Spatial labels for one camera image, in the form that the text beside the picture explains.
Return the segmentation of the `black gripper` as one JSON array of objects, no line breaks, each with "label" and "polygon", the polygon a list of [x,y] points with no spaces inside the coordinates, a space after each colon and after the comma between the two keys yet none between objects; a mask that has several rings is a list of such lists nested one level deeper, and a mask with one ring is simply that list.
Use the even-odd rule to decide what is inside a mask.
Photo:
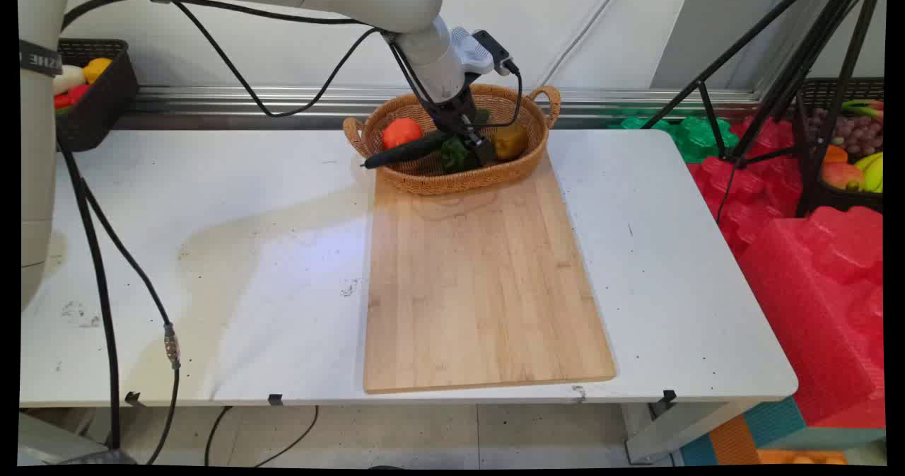
[{"label": "black gripper", "polygon": [[471,86],[463,86],[458,95],[442,103],[424,100],[423,107],[436,129],[446,134],[459,134],[465,149],[477,151],[481,168],[497,163],[494,142],[488,140],[479,130],[466,129],[478,124],[478,109],[473,101]]}]

